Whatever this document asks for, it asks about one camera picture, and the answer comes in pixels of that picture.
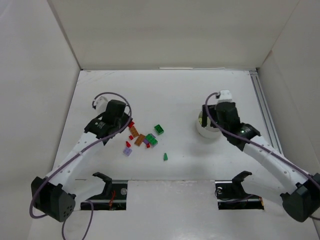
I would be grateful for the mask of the red large lego brick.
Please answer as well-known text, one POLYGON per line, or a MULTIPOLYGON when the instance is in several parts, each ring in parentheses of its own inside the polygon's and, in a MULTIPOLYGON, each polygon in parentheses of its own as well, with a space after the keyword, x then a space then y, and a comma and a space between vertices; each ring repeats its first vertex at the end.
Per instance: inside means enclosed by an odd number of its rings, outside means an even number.
POLYGON ((135 124, 135 123, 134 123, 133 121, 131 121, 131 122, 128 124, 128 127, 129 127, 129 128, 132 128, 132 127, 134 126, 134 124, 135 124))

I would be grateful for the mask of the white round divided container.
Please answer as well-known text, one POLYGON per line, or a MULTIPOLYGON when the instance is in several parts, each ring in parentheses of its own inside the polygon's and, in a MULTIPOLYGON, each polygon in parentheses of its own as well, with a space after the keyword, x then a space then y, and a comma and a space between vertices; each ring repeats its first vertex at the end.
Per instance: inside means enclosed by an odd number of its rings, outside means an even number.
POLYGON ((210 118, 208 116, 204 117, 203 115, 204 113, 200 111, 195 122, 198 133, 207 139, 217 139, 220 137, 222 134, 221 131, 218 128, 211 126, 210 118))

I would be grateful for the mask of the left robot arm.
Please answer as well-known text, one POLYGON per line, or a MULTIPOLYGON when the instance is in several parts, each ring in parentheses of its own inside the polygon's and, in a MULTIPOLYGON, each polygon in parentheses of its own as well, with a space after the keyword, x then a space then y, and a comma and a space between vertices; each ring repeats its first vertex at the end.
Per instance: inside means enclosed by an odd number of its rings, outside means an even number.
POLYGON ((97 195, 109 195, 112 179, 95 171, 85 180, 79 174, 88 167, 91 158, 116 134, 121 133, 132 120, 125 113, 127 104, 112 99, 105 111, 93 118, 84 128, 80 139, 67 157, 45 177, 36 177, 31 183, 33 208, 56 221, 64 222, 81 203, 97 195))

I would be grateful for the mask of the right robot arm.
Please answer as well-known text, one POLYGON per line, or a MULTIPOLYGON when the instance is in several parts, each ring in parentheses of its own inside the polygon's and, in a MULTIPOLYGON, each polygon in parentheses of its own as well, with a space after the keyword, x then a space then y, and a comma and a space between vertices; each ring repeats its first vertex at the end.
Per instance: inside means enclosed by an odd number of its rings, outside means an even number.
POLYGON ((312 218, 320 208, 320 175, 299 168, 268 144, 261 133, 241 122, 235 102, 224 101, 202 106, 210 126, 219 129, 226 140, 255 159, 276 182, 265 180, 244 170, 232 179, 232 190, 238 198, 249 195, 268 199, 285 210, 295 221, 312 218))

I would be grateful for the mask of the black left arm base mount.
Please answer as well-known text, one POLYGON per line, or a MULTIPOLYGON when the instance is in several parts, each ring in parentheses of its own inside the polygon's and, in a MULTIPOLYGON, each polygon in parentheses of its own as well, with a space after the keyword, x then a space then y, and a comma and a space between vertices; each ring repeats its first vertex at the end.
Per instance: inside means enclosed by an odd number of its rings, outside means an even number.
POLYGON ((87 178, 79 178, 82 188, 88 187, 93 195, 88 198, 95 211, 125 211, 127 208, 128 181, 113 180, 95 172, 87 178))

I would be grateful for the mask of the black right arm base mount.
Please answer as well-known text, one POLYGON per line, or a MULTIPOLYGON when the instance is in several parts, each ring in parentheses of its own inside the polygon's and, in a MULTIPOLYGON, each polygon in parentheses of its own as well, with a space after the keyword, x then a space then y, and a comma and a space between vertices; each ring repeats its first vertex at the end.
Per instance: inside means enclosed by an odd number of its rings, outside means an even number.
POLYGON ((242 182, 252 173, 242 171, 232 180, 215 180, 214 195, 217 198, 219 210, 264 210, 261 197, 248 194, 242 186, 242 182))

